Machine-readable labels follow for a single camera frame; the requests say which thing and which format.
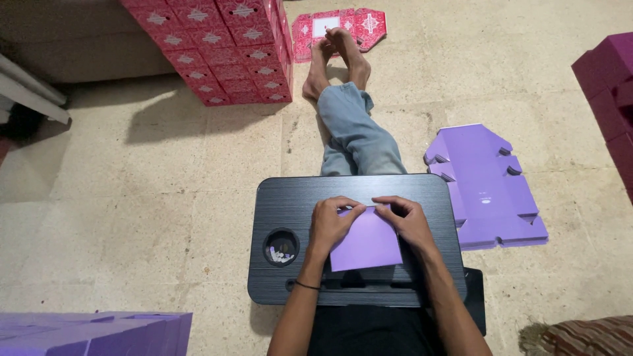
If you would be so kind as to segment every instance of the gray couch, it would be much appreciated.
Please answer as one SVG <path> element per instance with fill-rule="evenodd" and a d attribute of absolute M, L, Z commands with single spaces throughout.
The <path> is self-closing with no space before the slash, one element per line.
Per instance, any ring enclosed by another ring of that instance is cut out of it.
<path fill-rule="evenodd" d="M 118 0 L 0 0 L 0 53 L 49 83 L 174 72 Z"/>

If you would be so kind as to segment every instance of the black wristband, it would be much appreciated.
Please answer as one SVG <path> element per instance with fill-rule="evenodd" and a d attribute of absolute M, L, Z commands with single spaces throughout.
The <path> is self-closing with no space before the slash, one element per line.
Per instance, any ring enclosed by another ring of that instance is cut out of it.
<path fill-rule="evenodd" d="M 296 279 L 294 280 L 294 282 L 295 282 L 296 284 L 298 284 L 298 285 L 302 286 L 303 288 L 314 289 L 314 290 L 316 290 L 316 291 L 320 291 L 320 290 L 321 290 L 321 287 L 312 287 L 312 286 L 307 286 L 307 285 L 305 285 L 305 284 L 303 284 L 303 283 L 301 283 L 301 282 L 297 281 Z"/>

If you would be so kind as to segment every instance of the foot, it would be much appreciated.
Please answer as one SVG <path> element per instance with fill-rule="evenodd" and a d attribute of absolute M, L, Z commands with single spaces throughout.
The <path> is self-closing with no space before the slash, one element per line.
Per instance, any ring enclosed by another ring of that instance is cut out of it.
<path fill-rule="evenodd" d="M 365 90 L 367 80 L 372 73 L 372 66 L 363 57 L 356 46 L 356 40 L 348 30 L 340 27 L 325 30 L 327 38 L 338 50 L 349 69 L 349 81 L 354 82 L 356 87 Z"/>
<path fill-rule="evenodd" d="M 323 89 L 330 85 L 325 76 L 327 62 L 336 52 L 336 48 L 327 39 L 321 39 L 312 46 L 312 61 L 310 63 L 310 71 L 308 78 L 303 83 L 303 96 L 318 100 Z"/>

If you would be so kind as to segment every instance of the forearm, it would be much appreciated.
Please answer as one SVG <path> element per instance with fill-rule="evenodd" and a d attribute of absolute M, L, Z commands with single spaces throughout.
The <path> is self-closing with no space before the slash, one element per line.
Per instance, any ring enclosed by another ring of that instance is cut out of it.
<path fill-rule="evenodd" d="M 323 253 L 317 253 L 309 246 L 297 280 L 307 286 L 317 287 L 321 285 L 325 258 L 327 258 L 326 253 L 324 256 Z M 269 356 L 293 356 L 308 353 L 317 299 L 317 290 L 305 288 L 298 284 L 294 285 L 270 340 Z"/>
<path fill-rule="evenodd" d="M 453 278 L 436 247 L 417 250 L 439 335 L 449 355 L 492 355 L 462 302 Z"/>

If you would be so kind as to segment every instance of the black lap desk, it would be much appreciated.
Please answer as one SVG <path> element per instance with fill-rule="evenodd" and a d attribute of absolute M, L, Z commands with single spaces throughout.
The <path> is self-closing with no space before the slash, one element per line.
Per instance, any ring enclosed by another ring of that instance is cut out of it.
<path fill-rule="evenodd" d="M 399 195 L 422 205 L 436 245 L 464 300 L 467 284 L 448 186 L 434 174 L 354 175 L 339 177 L 269 178 L 257 189 L 253 221 L 248 293 L 258 304 L 283 305 L 299 275 L 308 245 L 312 210 L 318 200 L 344 195 L 366 205 L 372 197 Z M 266 237 L 278 228 L 295 233 L 296 258 L 276 267 L 265 258 Z M 332 272 L 323 269 L 319 305 L 371 304 L 428 307 L 422 270 L 409 245 L 400 240 L 403 264 Z"/>

